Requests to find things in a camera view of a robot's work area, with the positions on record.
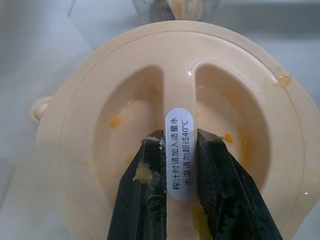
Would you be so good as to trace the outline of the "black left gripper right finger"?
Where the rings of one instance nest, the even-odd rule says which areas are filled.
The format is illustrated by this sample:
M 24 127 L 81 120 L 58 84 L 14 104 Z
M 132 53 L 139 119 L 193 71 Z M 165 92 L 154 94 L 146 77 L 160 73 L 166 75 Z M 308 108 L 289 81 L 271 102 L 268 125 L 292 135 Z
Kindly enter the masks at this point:
M 223 140 L 197 130 L 199 202 L 215 240 L 280 240 L 255 181 Z

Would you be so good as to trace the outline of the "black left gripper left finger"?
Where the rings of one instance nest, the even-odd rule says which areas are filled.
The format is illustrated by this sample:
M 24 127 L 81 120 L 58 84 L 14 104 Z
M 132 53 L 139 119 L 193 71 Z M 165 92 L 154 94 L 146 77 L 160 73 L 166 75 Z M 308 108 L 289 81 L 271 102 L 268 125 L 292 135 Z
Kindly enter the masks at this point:
M 163 130 L 141 146 L 120 179 L 109 225 L 109 240 L 167 238 L 167 178 Z

